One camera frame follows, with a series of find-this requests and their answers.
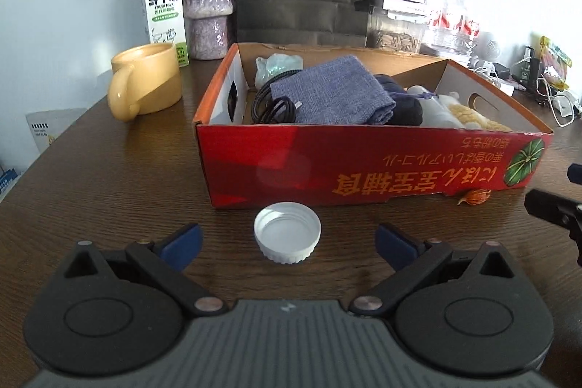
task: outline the ribbed gray surface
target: ribbed gray surface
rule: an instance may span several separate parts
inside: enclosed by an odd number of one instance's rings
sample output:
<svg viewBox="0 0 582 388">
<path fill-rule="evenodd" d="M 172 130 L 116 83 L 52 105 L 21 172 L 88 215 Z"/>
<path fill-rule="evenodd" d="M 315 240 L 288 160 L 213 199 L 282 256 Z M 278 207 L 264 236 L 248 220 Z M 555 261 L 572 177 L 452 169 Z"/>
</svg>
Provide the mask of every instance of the ribbed gray surface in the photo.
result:
<svg viewBox="0 0 582 388">
<path fill-rule="evenodd" d="M 337 301 L 239 301 L 197 319 L 156 363 L 106 379 L 40 372 L 26 388 L 549 388 L 537 373 L 506 380 L 444 375 L 405 354 L 380 320 Z"/>
</svg>

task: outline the ceramic mug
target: ceramic mug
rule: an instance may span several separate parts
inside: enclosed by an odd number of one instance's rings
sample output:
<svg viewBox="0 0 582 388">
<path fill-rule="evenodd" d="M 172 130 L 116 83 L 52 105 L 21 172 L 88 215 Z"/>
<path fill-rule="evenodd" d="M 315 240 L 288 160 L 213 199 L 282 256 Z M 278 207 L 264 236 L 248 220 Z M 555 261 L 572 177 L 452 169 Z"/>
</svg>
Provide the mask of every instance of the ceramic mug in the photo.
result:
<svg viewBox="0 0 582 388">
<path fill-rule="evenodd" d="M 114 118 L 129 121 L 170 107 L 182 97 L 176 46 L 152 43 L 118 53 L 111 59 L 113 79 L 107 103 Z"/>
</svg>

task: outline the white bottle cap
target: white bottle cap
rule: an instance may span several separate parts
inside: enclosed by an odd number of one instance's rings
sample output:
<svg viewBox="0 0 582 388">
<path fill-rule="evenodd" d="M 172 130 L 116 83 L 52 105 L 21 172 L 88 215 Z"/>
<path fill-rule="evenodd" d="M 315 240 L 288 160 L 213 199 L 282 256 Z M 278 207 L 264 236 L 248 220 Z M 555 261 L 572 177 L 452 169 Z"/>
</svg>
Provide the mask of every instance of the white bottle cap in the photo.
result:
<svg viewBox="0 0 582 388">
<path fill-rule="evenodd" d="M 261 252 L 276 263 L 305 260 L 319 242 L 321 222 L 310 208 L 297 202 L 278 202 L 263 209 L 254 222 Z"/>
</svg>

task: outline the green pumpkin illustration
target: green pumpkin illustration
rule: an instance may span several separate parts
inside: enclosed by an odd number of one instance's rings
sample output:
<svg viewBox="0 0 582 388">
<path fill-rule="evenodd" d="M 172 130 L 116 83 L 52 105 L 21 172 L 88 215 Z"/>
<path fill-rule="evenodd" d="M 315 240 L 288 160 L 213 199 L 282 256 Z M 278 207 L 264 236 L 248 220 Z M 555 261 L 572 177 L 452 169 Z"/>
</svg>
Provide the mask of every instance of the green pumpkin illustration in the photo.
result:
<svg viewBox="0 0 582 388">
<path fill-rule="evenodd" d="M 543 140 L 537 138 L 516 153 L 503 177 L 507 186 L 515 186 L 525 180 L 530 173 L 533 173 L 539 159 L 542 158 L 543 145 L 545 145 Z"/>
</svg>

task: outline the small orange object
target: small orange object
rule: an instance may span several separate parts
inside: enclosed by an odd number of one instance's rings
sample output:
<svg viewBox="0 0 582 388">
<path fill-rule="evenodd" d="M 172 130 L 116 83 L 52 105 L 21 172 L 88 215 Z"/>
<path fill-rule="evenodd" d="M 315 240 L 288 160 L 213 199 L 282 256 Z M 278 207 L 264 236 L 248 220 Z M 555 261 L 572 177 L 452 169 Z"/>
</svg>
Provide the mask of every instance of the small orange object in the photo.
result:
<svg viewBox="0 0 582 388">
<path fill-rule="evenodd" d="M 489 199 L 489 196 L 491 196 L 490 189 L 472 189 L 467 194 L 465 194 L 465 196 L 461 197 L 457 205 L 461 204 L 462 202 L 466 202 L 471 206 L 476 204 L 483 204 L 487 199 Z"/>
</svg>

